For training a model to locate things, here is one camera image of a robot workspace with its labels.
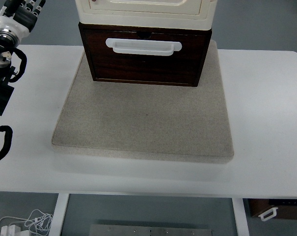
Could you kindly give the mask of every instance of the drawer unit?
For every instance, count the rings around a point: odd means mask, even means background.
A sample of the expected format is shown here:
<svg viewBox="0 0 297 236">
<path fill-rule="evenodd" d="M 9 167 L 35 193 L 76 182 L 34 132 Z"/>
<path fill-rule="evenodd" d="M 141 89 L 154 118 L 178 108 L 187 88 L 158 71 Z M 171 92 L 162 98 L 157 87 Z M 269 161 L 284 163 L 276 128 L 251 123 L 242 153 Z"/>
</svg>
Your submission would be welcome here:
<svg viewBox="0 0 297 236">
<path fill-rule="evenodd" d="M 79 28 L 95 81 L 179 86 L 198 85 L 212 34 L 211 30 L 117 27 L 82 23 L 79 24 Z M 117 47 L 119 39 L 126 39 L 126 43 L 120 45 L 126 52 L 115 52 L 109 47 L 108 39 L 113 40 Z M 158 46 L 160 42 L 166 43 L 164 49 Z M 174 49 L 172 52 L 173 42 L 181 45 L 178 51 Z M 150 47 L 150 43 L 157 43 L 157 48 L 154 48 L 154 45 Z M 156 52 L 161 52 L 162 55 L 157 56 Z"/>
<path fill-rule="evenodd" d="M 197 86 L 217 0 L 76 0 L 94 81 Z"/>
</svg>

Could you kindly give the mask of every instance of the metal plate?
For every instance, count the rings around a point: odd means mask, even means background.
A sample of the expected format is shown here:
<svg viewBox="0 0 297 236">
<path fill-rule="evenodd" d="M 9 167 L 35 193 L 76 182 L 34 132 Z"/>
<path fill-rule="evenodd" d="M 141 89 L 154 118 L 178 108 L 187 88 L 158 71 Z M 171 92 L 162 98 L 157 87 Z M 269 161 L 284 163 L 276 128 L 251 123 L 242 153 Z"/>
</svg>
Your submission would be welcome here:
<svg viewBox="0 0 297 236">
<path fill-rule="evenodd" d="M 212 230 L 91 225 L 89 236 L 212 236 Z"/>
</svg>

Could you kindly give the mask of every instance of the white cabinet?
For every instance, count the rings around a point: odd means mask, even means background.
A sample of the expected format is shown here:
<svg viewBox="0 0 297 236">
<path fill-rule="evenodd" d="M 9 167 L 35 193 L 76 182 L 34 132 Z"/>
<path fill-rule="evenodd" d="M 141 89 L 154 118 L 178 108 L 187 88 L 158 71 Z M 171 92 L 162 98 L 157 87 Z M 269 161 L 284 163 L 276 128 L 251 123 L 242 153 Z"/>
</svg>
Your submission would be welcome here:
<svg viewBox="0 0 297 236">
<path fill-rule="evenodd" d="M 89 0 L 89 4 L 90 8 L 95 10 L 198 15 L 202 1 L 203 0 Z"/>
<path fill-rule="evenodd" d="M 187 30 L 212 28 L 217 0 L 76 0 L 83 24 Z"/>
</svg>

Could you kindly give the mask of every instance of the robotic arm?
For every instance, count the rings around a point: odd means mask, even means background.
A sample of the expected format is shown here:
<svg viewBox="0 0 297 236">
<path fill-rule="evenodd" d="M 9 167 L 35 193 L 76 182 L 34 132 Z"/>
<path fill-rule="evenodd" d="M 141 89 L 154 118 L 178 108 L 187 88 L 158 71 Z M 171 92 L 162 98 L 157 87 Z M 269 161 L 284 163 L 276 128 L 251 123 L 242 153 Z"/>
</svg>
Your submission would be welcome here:
<svg viewBox="0 0 297 236">
<path fill-rule="evenodd" d="M 17 46 L 22 38 L 27 37 L 34 28 L 37 17 L 46 0 L 37 5 L 36 0 L 6 0 L 0 11 L 0 116 L 13 93 L 14 88 L 8 83 L 18 81 L 25 72 L 27 58 Z M 11 65 L 12 55 L 20 59 L 19 72 Z M 2 160 L 10 150 L 13 130 L 9 126 L 0 126 L 0 132 L 5 132 L 4 145 L 0 151 Z"/>
</svg>

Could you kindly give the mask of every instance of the white cable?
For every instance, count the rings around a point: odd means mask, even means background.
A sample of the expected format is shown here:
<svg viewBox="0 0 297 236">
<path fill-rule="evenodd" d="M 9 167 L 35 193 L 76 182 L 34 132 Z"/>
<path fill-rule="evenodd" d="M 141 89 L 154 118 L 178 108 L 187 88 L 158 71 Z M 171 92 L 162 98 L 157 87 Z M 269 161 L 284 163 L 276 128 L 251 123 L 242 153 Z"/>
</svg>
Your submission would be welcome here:
<svg viewBox="0 0 297 236">
<path fill-rule="evenodd" d="M 19 218 L 19 217 L 14 217 L 14 216 L 4 216 L 4 217 L 2 217 L 1 219 L 0 219 L 0 221 L 1 220 L 3 220 L 3 219 L 7 219 L 7 218 L 9 218 L 9 219 L 15 219 L 15 220 L 27 220 L 27 219 L 24 219 L 24 218 Z"/>
<path fill-rule="evenodd" d="M 35 211 L 38 211 L 42 214 L 42 216 L 40 217 L 36 217 L 34 219 L 31 219 L 31 216 L 33 215 L 33 213 Z M 12 224 L 16 224 L 16 223 L 24 223 L 25 227 L 28 228 L 28 230 L 32 233 L 35 234 L 37 236 L 47 236 L 49 231 L 50 231 L 50 226 L 51 226 L 51 222 L 52 222 L 52 218 L 53 215 L 52 214 L 48 214 L 48 213 L 43 213 L 42 211 L 35 209 L 31 212 L 31 214 L 29 215 L 29 217 L 27 219 L 24 218 L 19 218 L 19 217 L 12 217 L 12 216 L 5 216 L 2 217 L 0 219 L 3 220 L 5 218 L 11 218 L 11 219 L 17 219 L 17 220 L 21 220 L 21 221 L 15 221 L 15 222 L 11 222 L 9 224 L 9 227 Z"/>
</svg>

